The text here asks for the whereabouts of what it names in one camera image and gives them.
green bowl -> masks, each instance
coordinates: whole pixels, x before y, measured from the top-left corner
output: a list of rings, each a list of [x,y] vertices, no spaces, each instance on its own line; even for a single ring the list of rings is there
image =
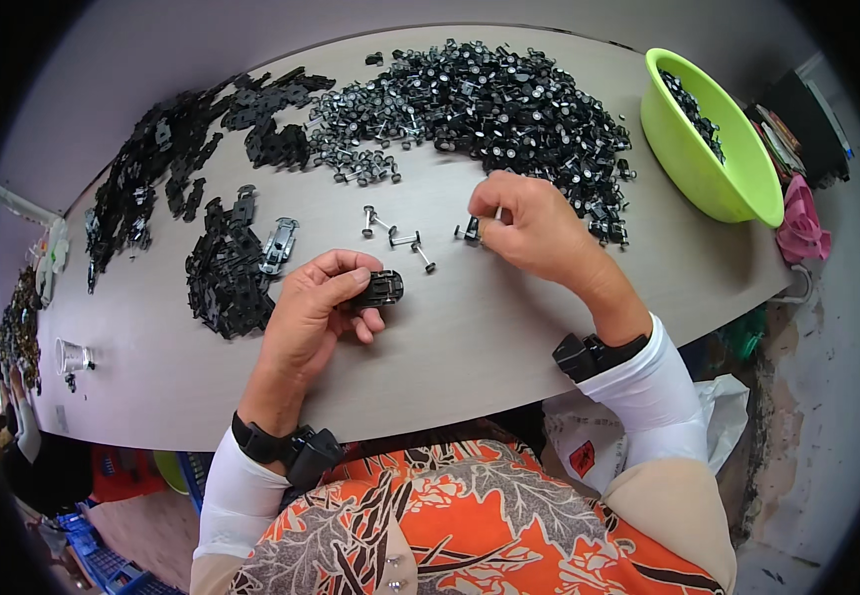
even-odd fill
[[[152,456],[156,460],[156,467],[159,468],[159,474],[162,475],[162,479],[169,484],[169,487],[179,494],[188,496],[189,488],[185,485],[183,470],[179,466],[179,457],[170,450],[155,450],[153,451]]]
[[[731,96],[696,65],[653,48],[645,54],[652,83],[641,98],[641,127],[655,156],[679,190],[696,207],[724,223],[761,220],[770,228],[784,218],[778,175],[757,131]],[[659,68],[681,78],[698,98],[701,115],[721,127],[725,165],[704,143],[675,102]]]

pink cloth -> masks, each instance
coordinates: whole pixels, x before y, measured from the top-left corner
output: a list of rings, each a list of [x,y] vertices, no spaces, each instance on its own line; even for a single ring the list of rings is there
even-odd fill
[[[784,195],[784,222],[778,228],[778,245],[788,263],[804,258],[826,260],[830,256],[830,232],[820,228],[814,195],[799,173],[787,186]]]

gray table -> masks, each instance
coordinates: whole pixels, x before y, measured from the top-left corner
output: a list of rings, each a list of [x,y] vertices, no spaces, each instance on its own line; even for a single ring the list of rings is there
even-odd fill
[[[520,52],[530,46],[542,50],[613,116],[625,116],[635,148],[623,156],[638,171],[637,181],[623,185],[631,202],[625,218],[632,244],[624,253],[609,250],[676,345],[720,327],[788,285],[770,230],[757,222],[724,225],[709,219],[662,171],[638,119],[649,80],[639,54],[542,30],[428,27],[335,42],[252,74],[270,70],[280,75],[305,65],[310,73],[336,77],[341,86],[380,72],[364,64],[365,54],[425,50],[447,37],[481,39],[491,48],[509,43]],[[284,125],[304,122],[306,116],[289,109],[276,119]],[[324,169],[253,170],[245,136],[245,130],[225,131],[219,149],[196,174],[208,179],[202,204],[221,196],[230,208],[240,185],[255,184],[253,230],[259,238],[267,237],[278,217],[301,222],[288,269],[331,247],[345,247],[374,254],[400,271],[406,283],[404,299],[385,309],[388,329],[375,345],[347,341],[339,346],[308,395],[305,422],[352,441],[457,422],[571,388],[550,354],[567,332],[592,331],[585,307],[562,288],[453,239],[454,226],[468,219],[473,187],[484,179],[479,163],[437,154],[426,144],[409,152],[395,147],[400,184],[345,187]],[[40,317],[43,394],[34,404],[47,431],[110,445],[210,450],[228,426],[261,338],[225,341],[192,318],[184,261],[203,232],[203,209],[191,224],[174,221],[162,186],[151,220],[150,251],[135,261],[126,255],[114,258],[94,295],[86,293],[83,230],[83,210],[92,198],[79,201],[70,214],[69,262],[57,280],[53,303]],[[382,234],[365,240],[365,204],[376,206],[380,217],[402,232],[420,230],[436,272],[426,275],[408,246],[390,250]],[[273,298],[278,291],[272,286]],[[96,370],[78,374],[75,394],[55,374],[58,336],[97,353]]]

patterned blouse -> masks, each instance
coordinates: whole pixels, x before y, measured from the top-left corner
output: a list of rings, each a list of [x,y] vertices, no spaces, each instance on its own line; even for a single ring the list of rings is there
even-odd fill
[[[373,593],[397,520],[419,593],[722,594],[704,570],[553,480],[525,446],[467,440],[344,463],[287,506],[229,592]]]

white sleeve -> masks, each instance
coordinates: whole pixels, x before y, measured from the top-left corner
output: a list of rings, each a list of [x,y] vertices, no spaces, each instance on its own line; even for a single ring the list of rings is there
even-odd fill
[[[281,475],[249,459],[229,427],[208,471],[192,559],[205,554],[246,558],[278,516],[289,486]]]
[[[20,399],[17,404],[17,427],[17,447],[32,465],[40,454],[41,438],[37,417],[27,399]]]
[[[626,467],[682,457],[707,463],[707,423],[681,355],[658,316],[648,345],[631,360],[579,383],[618,416],[628,436]]]

